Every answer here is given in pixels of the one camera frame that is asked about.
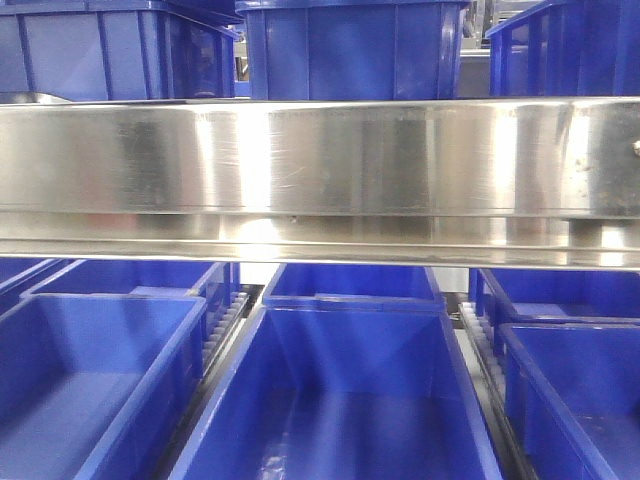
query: metal frame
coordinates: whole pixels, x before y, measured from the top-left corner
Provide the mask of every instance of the metal frame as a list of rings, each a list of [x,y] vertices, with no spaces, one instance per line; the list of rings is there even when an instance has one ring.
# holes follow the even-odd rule
[[[0,254],[640,267],[640,101],[0,107]]]

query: blue plastic bin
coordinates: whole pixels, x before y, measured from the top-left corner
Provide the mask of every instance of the blue plastic bin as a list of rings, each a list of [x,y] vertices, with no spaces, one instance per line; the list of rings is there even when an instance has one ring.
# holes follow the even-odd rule
[[[233,97],[234,34],[213,14],[142,0],[3,3],[0,92]]]
[[[499,96],[637,95],[637,0],[547,0],[487,32]]]
[[[455,95],[465,0],[245,0],[251,95],[422,100]]]
[[[206,339],[231,305],[227,262],[77,260],[25,291],[36,294],[115,294],[149,297],[199,296],[207,301]]]
[[[0,258],[0,315],[20,301],[20,295],[67,265],[66,260]]]
[[[502,329],[506,413],[540,480],[640,478],[640,328]]]
[[[0,478],[149,478],[202,376],[203,309],[39,296],[0,317]]]
[[[501,477],[444,314],[262,309],[171,479]]]
[[[503,353],[504,323],[640,323],[640,274],[636,272],[472,270],[476,314],[486,315],[493,350]]]
[[[274,308],[445,311],[433,271],[388,265],[282,264],[265,287]]]

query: stainless steel rail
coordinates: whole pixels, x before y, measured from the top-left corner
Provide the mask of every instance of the stainless steel rail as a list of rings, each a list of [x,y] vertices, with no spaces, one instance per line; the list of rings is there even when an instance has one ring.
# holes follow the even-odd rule
[[[0,254],[640,267],[640,100],[0,107]]]

